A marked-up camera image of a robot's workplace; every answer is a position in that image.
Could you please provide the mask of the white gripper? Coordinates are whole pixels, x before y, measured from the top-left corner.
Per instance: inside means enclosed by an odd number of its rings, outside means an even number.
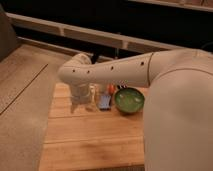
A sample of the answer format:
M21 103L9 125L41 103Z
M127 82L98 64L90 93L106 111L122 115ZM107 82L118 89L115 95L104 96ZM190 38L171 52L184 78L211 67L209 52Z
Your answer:
M95 93L96 89L90 84L81 84L79 86L69 86L70 90L70 110L72 113L79 106L83 106L87 111L94 112L96 110Z

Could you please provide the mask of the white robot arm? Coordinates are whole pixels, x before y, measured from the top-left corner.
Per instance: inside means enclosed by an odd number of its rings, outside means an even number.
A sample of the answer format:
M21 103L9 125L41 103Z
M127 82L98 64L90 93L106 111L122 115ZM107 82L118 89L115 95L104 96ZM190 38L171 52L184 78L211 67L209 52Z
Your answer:
M58 75L74 101L89 96L90 83L147 88L145 171L213 171L213 53L175 49L97 64L77 54Z

